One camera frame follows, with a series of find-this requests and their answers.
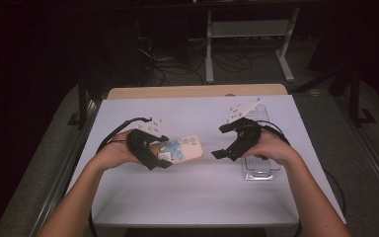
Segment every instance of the cable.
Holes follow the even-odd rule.
[[[138,121],[138,120],[142,120],[144,122],[147,122],[147,121],[150,121],[151,119],[147,119],[147,118],[134,118],[134,119],[130,119],[130,120],[127,120],[127,121],[123,122],[119,127],[117,127],[116,129],[114,129],[106,138],[104,138],[104,140],[101,142],[100,146],[98,147],[96,153],[98,153],[101,149],[103,149],[107,144],[109,144],[111,142],[126,142],[126,140],[113,140],[113,141],[111,141],[111,139],[113,139],[113,137],[116,134],[118,134],[120,131],[122,131],[123,129],[125,129],[132,122]],[[96,230],[95,225],[94,225],[94,218],[92,217],[92,208],[89,211],[88,225],[89,225],[89,229],[91,230],[92,236],[93,237],[98,237],[98,233],[97,233],[97,230]]]
[[[337,186],[338,191],[340,192],[341,212],[342,212],[343,216],[345,216],[345,214],[346,214],[346,198],[345,198],[344,192],[341,188],[341,185],[338,182],[338,180],[335,179],[334,175],[332,175],[327,169],[323,168],[323,171],[325,172],[325,174],[327,174],[329,177],[331,177],[332,181],[334,181],[335,185]]]

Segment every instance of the dark background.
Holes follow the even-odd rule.
[[[148,71],[136,35],[179,55],[188,37],[205,36],[205,12],[144,13],[146,25],[136,32],[139,16],[132,13],[78,17],[60,9],[56,1],[0,1],[0,217],[59,103],[79,80],[95,99],[112,87],[141,86]],[[295,35],[322,33],[310,69],[326,72],[351,59],[379,93],[379,4],[302,8]],[[168,40],[176,44],[164,45]]]

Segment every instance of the clear plastic box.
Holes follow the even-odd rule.
[[[258,121],[259,124],[265,125],[261,120],[269,121],[266,107],[258,105],[245,115],[245,118]],[[281,166],[271,159],[262,159],[256,156],[241,158],[242,175],[247,181],[265,181],[272,180],[273,173],[281,170]]]

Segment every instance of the white table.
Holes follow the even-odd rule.
[[[125,164],[104,173],[94,204],[97,224],[156,227],[245,227],[298,223],[298,213],[284,169],[272,181],[245,181],[240,161],[216,160],[211,151],[227,148],[236,132],[222,134],[231,107],[258,96],[121,99],[103,101],[71,185],[100,142],[127,119],[161,119],[170,139],[197,134],[202,158],[148,171]],[[312,175],[341,214],[303,121],[291,96],[261,96],[269,120],[303,156]]]

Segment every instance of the forearm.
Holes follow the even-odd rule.
[[[350,236],[338,213],[322,192],[300,156],[284,164],[307,236]]]
[[[83,236],[103,173],[92,162],[88,163],[39,236]]]

